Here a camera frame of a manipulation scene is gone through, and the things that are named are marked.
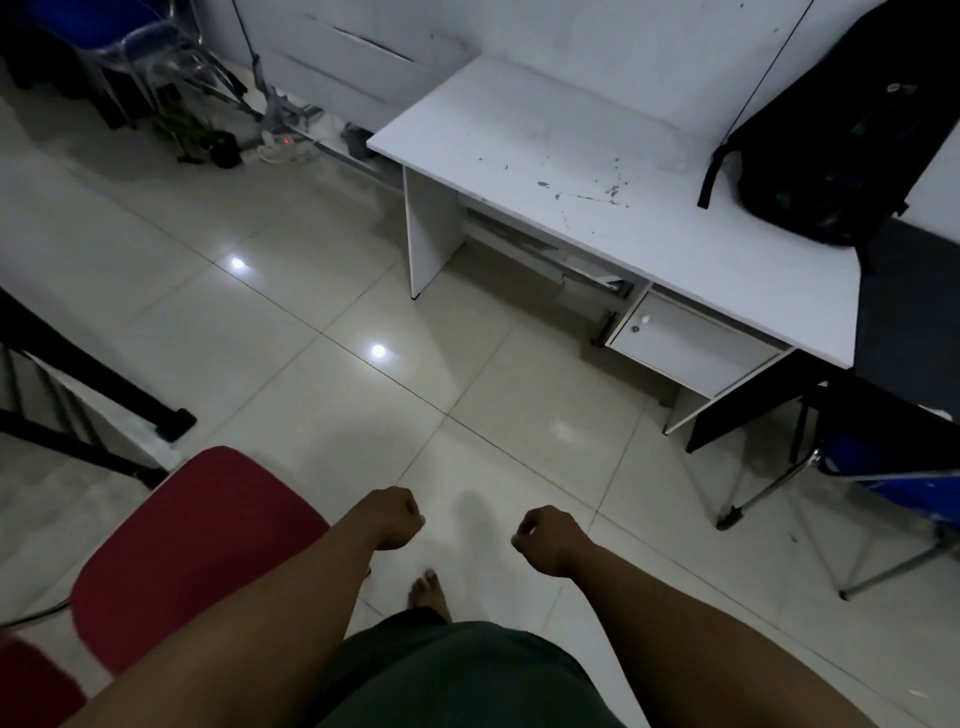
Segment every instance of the white cabinet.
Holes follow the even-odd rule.
[[[643,297],[609,346],[708,398],[781,351],[657,291]]]

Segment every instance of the person's right arm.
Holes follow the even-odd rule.
[[[874,728],[793,655],[598,546],[569,514],[531,511],[512,543],[584,593],[653,728]]]

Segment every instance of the hand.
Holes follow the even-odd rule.
[[[552,505],[527,513],[510,543],[530,566],[548,576],[572,576],[593,548],[573,516]]]
[[[370,491],[349,510],[344,521],[370,538],[377,551],[406,546],[426,523],[414,495],[397,486]]]

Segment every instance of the dark green shirt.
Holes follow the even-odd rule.
[[[317,728],[623,726],[576,660],[487,622],[354,635],[311,715]]]

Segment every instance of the bare foot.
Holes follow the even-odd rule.
[[[446,608],[446,597],[444,589],[440,586],[440,579],[437,573],[428,569],[423,573],[414,585],[410,587],[410,593],[407,595],[407,608],[430,607],[448,622],[452,622],[449,610]]]

